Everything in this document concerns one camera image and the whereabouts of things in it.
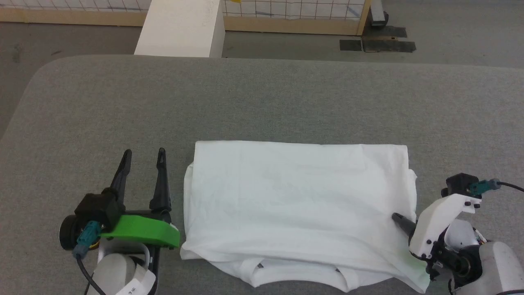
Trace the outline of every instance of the black cable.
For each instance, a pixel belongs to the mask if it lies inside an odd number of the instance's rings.
[[[518,189],[519,191],[523,192],[524,193],[524,188],[520,187],[520,186],[517,186],[515,184],[511,184],[511,183],[507,183],[507,182],[502,182],[502,181],[499,181],[497,182],[497,184],[499,185],[505,185],[505,186],[508,186],[508,187],[511,187],[511,188],[514,188],[514,189]]]
[[[80,255],[77,255],[77,263],[80,267],[80,270],[82,271],[82,274],[84,277],[88,280],[89,284],[93,286],[96,292],[98,292],[100,295],[106,295],[104,291],[96,284],[96,282],[91,278],[88,271],[85,269],[84,263],[82,262],[82,259],[80,258]]]
[[[450,292],[450,295],[453,295],[453,291],[451,291],[451,279],[447,282],[447,290]]]

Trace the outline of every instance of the green 3d-printed part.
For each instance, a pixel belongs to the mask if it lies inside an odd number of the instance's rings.
[[[122,215],[110,233],[101,233],[101,237],[137,241],[160,247],[178,247],[180,233],[170,224],[138,215]]]

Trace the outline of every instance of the white pillar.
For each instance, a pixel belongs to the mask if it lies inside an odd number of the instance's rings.
[[[136,55],[222,57],[220,0],[152,0]]]

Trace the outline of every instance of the teal connector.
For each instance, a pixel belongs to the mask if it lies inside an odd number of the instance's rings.
[[[89,247],[98,239],[101,232],[102,227],[99,222],[88,222],[77,239],[77,245],[73,248],[73,257],[76,258],[77,255],[80,255],[80,258],[84,259],[88,254]]]
[[[483,180],[477,183],[474,183],[470,185],[470,193],[474,196],[482,195],[485,192],[488,191],[494,191],[496,189],[500,188],[500,184],[498,184],[499,180],[494,178],[492,180]]]

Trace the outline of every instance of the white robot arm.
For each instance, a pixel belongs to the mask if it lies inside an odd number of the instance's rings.
[[[392,216],[408,234],[411,254],[428,263],[432,280],[439,275],[434,265],[451,269],[452,295],[524,294],[524,271],[509,246],[487,241],[469,222],[456,219],[461,212],[475,213],[486,191],[501,185],[524,189],[497,179],[479,181],[464,173],[446,183],[442,198],[426,208],[416,224],[398,213]]]

